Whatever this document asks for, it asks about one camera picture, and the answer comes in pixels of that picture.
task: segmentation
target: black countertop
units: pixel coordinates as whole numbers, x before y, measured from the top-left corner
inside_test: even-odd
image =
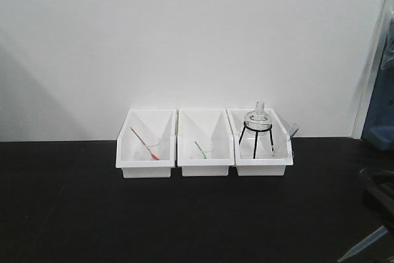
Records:
[[[335,262],[380,226],[364,166],[394,154],[296,138],[283,177],[123,179],[115,141],[0,144],[0,262]],[[394,255],[381,238],[345,262]]]

